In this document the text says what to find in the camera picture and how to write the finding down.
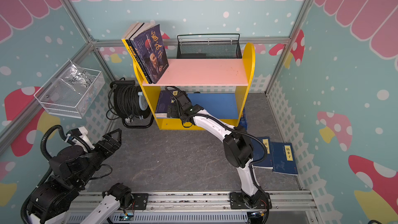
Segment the black antler cover book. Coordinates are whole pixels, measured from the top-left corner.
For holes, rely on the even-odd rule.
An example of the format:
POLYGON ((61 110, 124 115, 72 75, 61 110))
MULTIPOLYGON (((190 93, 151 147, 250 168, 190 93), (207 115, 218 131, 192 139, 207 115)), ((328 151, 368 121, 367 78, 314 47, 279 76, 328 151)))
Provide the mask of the black antler cover book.
POLYGON ((140 56, 139 56, 139 53, 137 52, 137 50, 135 49, 135 47, 134 47, 134 45, 133 45, 133 42, 131 41, 131 38, 133 37, 133 35, 136 34, 137 31, 138 31, 141 27, 143 27, 143 26, 144 26, 144 23, 141 23, 141 22, 132 24, 132 25, 129 27, 129 29, 127 30, 127 32, 125 33, 124 40, 126 41, 128 47, 129 47, 129 50, 130 50, 131 53, 133 54, 133 57, 134 57, 135 60, 137 61, 138 65, 139 65, 139 67, 140 67, 140 69, 141 69, 141 71, 142 71, 142 74, 143 74, 144 77, 145 77, 145 82, 146 82, 146 83, 152 83, 152 80, 151 80, 150 76, 148 75, 148 73, 147 73, 147 71, 146 71, 146 69, 145 69, 144 64, 143 64, 142 61, 141 61, 141 58, 140 58, 140 56))

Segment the old man cover book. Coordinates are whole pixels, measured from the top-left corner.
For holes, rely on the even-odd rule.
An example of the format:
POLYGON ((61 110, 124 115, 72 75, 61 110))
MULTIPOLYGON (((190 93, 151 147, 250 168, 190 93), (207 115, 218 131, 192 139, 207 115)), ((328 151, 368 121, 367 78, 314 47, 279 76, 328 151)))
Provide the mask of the old man cover book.
POLYGON ((131 41, 152 80, 149 84, 156 84, 169 67, 160 26, 144 23, 144 26, 133 35, 131 41))

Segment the yellow cartoon cover book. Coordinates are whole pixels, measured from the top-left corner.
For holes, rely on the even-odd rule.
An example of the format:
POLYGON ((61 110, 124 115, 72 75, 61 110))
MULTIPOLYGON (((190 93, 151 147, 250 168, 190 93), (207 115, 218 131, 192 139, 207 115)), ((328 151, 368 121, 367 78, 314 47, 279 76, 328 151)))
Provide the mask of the yellow cartoon cover book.
POLYGON ((128 51, 128 53, 129 53, 130 56, 132 57, 134 63, 137 65, 137 69, 138 69, 138 71, 140 72, 140 74, 142 75, 143 81, 145 82, 145 77, 144 77, 144 75, 142 74, 142 71, 141 71, 141 69, 140 69, 140 67, 139 67, 139 65, 138 65, 138 63, 137 63, 137 61, 136 61, 135 58, 133 57, 133 54, 132 54, 131 51, 129 50, 129 47, 128 47, 126 41, 124 40, 125 33, 124 33, 124 35, 123 35, 123 37, 122 37, 121 40, 122 40, 122 42, 123 42, 123 44, 124 44, 126 50, 128 51))

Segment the blue book yellow label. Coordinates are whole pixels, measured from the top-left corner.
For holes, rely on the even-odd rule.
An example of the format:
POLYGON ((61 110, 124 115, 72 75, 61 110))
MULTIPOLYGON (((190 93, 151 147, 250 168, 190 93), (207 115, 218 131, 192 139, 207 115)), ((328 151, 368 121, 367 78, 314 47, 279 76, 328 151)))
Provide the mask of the blue book yellow label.
MULTIPOLYGON (((257 139, 259 141, 262 141, 264 146, 267 148, 267 156, 263 161, 255 163, 254 167, 272 170, 274 168, 274 165, 273 165, 273 155, 271 153, 271 144, 272 144, 271 139, 269 136, 257 137, 257 139)), ((253 152, 254 161, 262 159, 265 154, 264 149, 262 148, 259 142, 255 141, 254 139, 251 139, 251 141, 254 146, 254 152, 253 152)))

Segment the dark blue Mengxi label book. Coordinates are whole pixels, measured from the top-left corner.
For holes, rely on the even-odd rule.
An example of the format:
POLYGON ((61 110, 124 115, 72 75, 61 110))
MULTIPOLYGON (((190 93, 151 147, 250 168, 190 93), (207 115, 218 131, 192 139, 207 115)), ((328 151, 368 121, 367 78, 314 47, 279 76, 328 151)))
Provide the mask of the dark blue Mengxi label book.
POLYGON ((174 98, 166 90, 162 90, 159 95, 155 113, 171 114, 174 106, 176 106, 174 98))

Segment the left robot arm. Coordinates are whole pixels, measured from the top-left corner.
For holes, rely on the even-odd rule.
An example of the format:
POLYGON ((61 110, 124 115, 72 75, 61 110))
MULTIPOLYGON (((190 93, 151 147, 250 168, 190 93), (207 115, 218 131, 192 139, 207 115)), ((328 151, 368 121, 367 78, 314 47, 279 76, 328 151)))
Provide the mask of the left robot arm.
POLYGON ((82 135, 79 129, 64 133, 59 124, 44 133, 40 151, 48 161, 49 169, 22 204, 20 217, 23 223, 50 224, 60 220, 79 193, 85 190, 86 184, 97 179, 94 174, 104 167, 104 161, 122 145, 121 129, 108 132, 93 147, 82 135), (53 157, 47 150, 47 142, 55 131, 69 146, 53 157))

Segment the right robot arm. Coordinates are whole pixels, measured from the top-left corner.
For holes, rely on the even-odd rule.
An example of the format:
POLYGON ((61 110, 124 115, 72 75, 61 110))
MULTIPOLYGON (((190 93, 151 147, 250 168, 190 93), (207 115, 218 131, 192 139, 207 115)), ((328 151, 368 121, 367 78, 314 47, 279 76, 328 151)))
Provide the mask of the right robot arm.
POLYGON ((263 162, 268 155, 267 147, 262 141, 247 133, 241 125, 233 126, 214 117, 200 105, 193 105, 188 95, 179 88, 172 86, 177 93, 171 92, 169 86, 166 92, 177 106, 177 114, 182 126, 186 123, 203 128, 223 143, 224 154, 228 162, 237 168, 241 181, 243 202, 248 208, 255 208, 261 203, 270 208, 270 200, 259 185, 253 165, 263 162))

